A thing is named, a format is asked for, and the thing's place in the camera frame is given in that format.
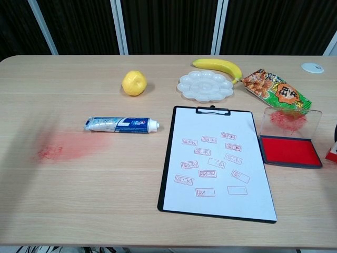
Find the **green orange snack bag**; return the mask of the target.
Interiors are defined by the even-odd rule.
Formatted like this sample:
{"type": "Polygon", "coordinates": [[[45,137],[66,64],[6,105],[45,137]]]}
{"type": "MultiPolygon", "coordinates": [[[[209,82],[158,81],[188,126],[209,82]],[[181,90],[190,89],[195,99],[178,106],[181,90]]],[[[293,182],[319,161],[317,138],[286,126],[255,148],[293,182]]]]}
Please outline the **green orange snack bag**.
{"type": "Polygon", "coordinates": [[[276,74],[259,69],[241,79],[245,88],[271,107],[309,109],[312,102],[276,74]]]}

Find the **white flower paint palette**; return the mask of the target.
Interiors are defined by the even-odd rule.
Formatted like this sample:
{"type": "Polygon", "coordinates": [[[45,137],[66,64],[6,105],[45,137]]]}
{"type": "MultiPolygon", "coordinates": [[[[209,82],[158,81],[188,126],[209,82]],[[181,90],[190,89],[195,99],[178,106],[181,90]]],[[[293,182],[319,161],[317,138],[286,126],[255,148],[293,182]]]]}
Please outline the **white flower paint palette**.
{"type": "Polygon", "coordinates": [[[183,97],[200,103],[219,102],[233,95],[233,84],[212,71],[191,71],[181,76],[177,90],[183,97]]]}

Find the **blue white toothpaste tube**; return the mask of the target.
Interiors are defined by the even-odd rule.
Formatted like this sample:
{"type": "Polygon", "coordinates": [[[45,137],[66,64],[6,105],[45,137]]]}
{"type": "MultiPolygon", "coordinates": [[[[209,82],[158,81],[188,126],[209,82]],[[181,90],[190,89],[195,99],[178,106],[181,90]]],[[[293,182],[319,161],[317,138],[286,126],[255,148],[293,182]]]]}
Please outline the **blue white toothpaste tube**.
{"type": "Polygon", "coordinates": [[[151,118],[109,118],[90,117],[84,129],[87,131],[120,132],[120,133],[151,133],[157,132],[160,124],[151,118]]]}

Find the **yellow banana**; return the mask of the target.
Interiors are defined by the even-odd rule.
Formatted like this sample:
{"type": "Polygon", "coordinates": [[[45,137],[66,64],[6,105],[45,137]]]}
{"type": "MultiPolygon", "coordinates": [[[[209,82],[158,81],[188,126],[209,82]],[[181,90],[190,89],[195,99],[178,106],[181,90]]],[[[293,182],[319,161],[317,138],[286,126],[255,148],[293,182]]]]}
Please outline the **yellow banana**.
{"type": "Polygon", "coordinates": [[[241,69],[234,63],[222,59],[197,59],[192,62],[192,65],[199,69],[216,70],[229,74],[232,78],[232,84],[239,82],[242,79],[241,69]]]}

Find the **white partition frame post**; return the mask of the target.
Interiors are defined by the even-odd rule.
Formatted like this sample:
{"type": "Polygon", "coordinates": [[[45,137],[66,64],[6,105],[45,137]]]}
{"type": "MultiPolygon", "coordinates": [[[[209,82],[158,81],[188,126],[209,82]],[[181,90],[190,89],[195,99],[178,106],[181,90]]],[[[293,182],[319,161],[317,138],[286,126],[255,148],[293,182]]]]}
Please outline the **white partition frame post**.
{"type": "Polygon", "coordinates": [[[58,55],[58,51],[57,51],[57,48],[56,48],[56,45],[52,39],[52,36],[50,34],[50,31],[48,29],[48,26],[45,22],[45,18],[41,12],[41,9],[38,5],[38,2],[37,0],[27,0],[28,1],[28,4],[34,14],[34,17],[39,25],[39,28],[46,40],[46,43],[48,45],[48,48],[51,52],[52,55],[58,55]]]}
{"type": "Polygon", "coordinates": [[[210,55],[219,55],[229,0],[217,0],[216,16],[210,55]]]}
{"type": "Polygon", "coordinates": [[[110,0],[113,14],[118,49],[121,55],[128,55],[128,45],[125,33],[121,0],[110,0]]]}
{"type": "Polygon", "coordinates": [[[337,55],[337,30],[322,55],[323,56],[337,55]]]}

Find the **white and red stamp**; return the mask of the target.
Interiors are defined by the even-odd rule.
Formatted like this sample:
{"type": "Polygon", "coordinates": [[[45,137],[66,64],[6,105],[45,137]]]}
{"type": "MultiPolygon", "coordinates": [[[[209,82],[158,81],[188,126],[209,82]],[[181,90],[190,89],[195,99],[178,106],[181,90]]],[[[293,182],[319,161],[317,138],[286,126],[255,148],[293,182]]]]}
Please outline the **white and red stamp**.
{"type": "Polygon", "coordinates": [[[329,151],[327,152],[325,158],[327,160],[333,161],[335,163],[337,163],[337,141],[335,142],[335,144],[329,149],[329,151]]]}

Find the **red ink pad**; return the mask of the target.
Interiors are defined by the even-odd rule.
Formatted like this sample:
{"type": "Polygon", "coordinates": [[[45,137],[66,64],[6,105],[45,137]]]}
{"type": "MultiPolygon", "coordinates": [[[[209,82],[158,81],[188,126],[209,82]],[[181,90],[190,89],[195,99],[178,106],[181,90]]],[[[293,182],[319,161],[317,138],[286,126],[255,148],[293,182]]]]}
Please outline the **red ink pad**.
{"type": "Polygon", "coordinates": [[[266,108],[258,141],[266,164],[318,169],[322,162],[313,137],[322,112],[309,109],[266,108]]]}

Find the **yellow lemon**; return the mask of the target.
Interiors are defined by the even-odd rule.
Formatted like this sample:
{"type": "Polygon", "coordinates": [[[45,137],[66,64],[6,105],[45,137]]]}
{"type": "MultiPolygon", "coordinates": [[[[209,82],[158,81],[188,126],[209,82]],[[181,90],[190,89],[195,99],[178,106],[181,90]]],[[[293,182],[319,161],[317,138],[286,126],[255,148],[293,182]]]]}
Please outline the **yellow lemon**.
{"type": "Polygon", "coordinates": [[[144,92],[147,87],[145,75],[137,70],[129,71],[123,81],[122,88],[124,92],[130,96],[138,96],[144,92]]]}

